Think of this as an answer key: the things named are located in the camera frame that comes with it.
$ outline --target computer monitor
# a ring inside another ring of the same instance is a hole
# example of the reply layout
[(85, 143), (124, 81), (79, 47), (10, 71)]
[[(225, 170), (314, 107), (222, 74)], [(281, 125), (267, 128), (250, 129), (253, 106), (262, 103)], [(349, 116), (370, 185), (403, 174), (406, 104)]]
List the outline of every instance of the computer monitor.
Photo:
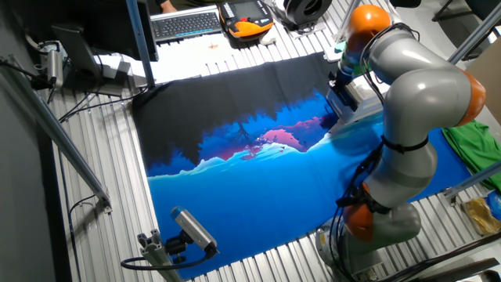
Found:
[[(93, 55), (119, 52), (140, 60), (125, 0), (10, 2), (21, 27), (36, 42), (61, 41), (78, 77), (88, 81), (86, 87), (103, 82)], [(158, 61), (148, 5), (146, 0), (137, 3), (150, 60)]]

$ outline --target person's arm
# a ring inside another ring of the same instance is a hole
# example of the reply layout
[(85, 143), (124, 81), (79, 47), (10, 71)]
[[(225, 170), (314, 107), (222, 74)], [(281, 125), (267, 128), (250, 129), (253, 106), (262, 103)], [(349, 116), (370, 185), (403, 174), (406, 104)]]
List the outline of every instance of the person's arm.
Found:
[(174, 8), (170, 0), (155, 0), (157, 4), (160, 6), (162, 9), (162, 13), (172, 13), (176, 12), (177, 9)]

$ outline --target green cloth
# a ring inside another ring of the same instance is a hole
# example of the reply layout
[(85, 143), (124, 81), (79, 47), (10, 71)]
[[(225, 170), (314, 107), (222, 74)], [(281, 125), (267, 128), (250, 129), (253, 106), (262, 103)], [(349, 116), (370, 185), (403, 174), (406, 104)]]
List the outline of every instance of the green cloth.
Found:
[[(442, 132), (449, 145), (473, 173), (501, 160), (501, 148), (488, 132), (487, 125), (472, 121), (456, 128), (443, 128)], [(501, 191), (501, 173), (484, 180), (482, 184), (491, 190)]]

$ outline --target keyboard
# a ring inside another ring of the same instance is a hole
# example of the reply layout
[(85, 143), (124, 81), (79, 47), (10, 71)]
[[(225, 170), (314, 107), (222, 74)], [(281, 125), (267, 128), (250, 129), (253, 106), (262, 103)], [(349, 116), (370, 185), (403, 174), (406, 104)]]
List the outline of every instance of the keyboard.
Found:
[(214, 12), (152, 20), (151, 23), (157, 43), (222, 31), (218, 14)]

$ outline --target orange device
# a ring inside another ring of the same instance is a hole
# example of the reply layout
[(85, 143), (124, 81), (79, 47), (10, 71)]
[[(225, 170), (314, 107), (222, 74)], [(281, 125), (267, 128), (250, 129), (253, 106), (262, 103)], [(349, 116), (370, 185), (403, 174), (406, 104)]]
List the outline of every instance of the orange device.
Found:
[(223, 28), (242, 41), (255, 40), (273, 26), (268, 6), (259, 0), (240, 0), (219, 4)]

